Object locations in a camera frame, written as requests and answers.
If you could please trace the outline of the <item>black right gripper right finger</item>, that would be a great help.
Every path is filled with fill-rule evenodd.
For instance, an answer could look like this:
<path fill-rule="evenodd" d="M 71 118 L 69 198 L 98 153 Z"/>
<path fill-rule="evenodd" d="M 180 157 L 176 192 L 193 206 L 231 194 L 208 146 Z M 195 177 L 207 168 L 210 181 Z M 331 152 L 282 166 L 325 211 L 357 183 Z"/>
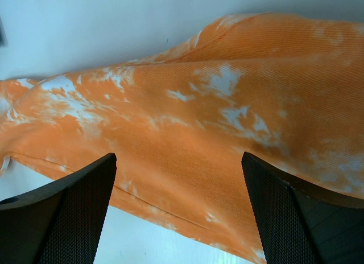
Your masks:
<path fill-rule="evenodd" d="M 267 263 L 363 263 L 363 200 L 245 152 L 242 170 Z"/>

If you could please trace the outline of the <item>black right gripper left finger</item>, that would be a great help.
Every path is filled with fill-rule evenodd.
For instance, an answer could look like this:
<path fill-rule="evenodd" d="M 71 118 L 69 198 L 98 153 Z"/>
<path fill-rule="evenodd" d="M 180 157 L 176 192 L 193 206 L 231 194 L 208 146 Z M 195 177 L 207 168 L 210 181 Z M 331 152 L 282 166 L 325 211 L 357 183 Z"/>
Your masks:
<path fill-rule="evenodd" d="M 109 153 L 32 191 L 1 201 L 1 263 L 93 263 L 113 189 Z"/>

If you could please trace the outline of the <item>orange tie-dye trousers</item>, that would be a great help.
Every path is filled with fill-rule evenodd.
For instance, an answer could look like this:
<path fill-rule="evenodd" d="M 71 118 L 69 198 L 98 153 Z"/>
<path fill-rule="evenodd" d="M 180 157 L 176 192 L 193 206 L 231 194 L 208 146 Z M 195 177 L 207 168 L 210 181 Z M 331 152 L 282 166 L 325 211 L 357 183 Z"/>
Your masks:
<path fill-rule="evenodd" d="M 227 15 L 138 60 L 1 81 L 1 167 L 51 179 L 117 156 L 111 204 L 263 263 L 250 152 L 363 197 L 363 24 Z"/>

